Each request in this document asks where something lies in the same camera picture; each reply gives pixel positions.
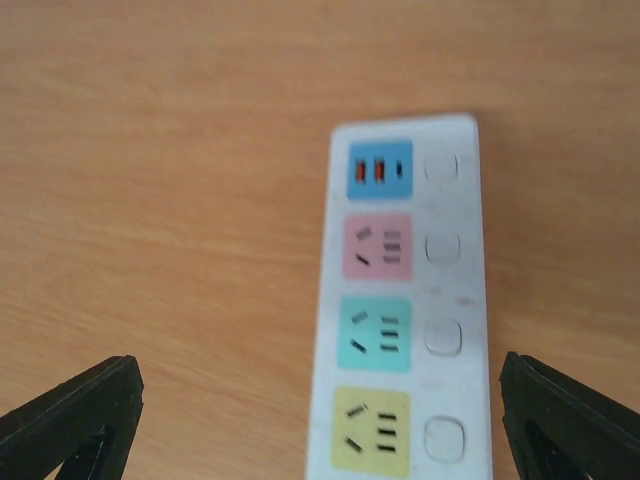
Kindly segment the white power strip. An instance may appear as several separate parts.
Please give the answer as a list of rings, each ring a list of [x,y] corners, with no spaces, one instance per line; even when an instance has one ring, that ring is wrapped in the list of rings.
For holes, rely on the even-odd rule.
[[[305,475],[493,475],[478,125],[332,134]]]

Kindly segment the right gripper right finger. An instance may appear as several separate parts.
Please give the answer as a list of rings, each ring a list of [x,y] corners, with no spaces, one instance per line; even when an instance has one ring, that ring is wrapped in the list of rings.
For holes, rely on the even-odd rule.
[[[529,355],[509,352],[503,425],[521,479],[637,479],[639,414]]]

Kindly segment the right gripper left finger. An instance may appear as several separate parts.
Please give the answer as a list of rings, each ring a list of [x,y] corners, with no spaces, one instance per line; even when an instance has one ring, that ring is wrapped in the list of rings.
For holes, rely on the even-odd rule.
[[[112,356],[1,417],[1,477],[120,479],[143,409],[131,355]]]

